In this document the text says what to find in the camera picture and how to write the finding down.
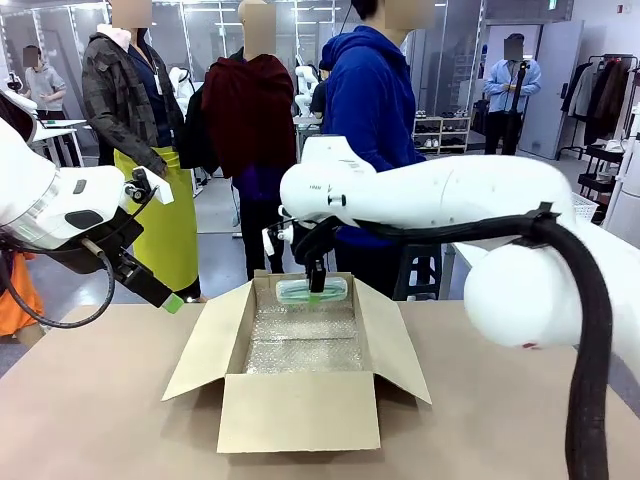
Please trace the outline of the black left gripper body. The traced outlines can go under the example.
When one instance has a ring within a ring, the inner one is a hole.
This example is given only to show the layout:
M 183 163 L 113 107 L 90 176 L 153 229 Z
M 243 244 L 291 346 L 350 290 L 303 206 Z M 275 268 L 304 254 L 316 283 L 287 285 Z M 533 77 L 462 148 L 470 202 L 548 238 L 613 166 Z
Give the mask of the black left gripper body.
M 158 280 L 153 272 L 126 250 L 108 252 L 115 280 L 147 303 L 162 307 L 173 291 Z

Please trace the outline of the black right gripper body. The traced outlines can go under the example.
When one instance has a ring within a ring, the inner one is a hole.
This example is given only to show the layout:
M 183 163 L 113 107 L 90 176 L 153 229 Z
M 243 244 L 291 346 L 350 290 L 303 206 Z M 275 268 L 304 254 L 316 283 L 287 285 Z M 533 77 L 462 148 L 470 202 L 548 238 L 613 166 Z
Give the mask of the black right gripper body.
M 293 256 L 298 265 L 313 265 L 326 253 L 330 252 L 336 242 L 336 232 L 342 221 L 331 216 L 308 229 L 300 223 L 294 224 Z

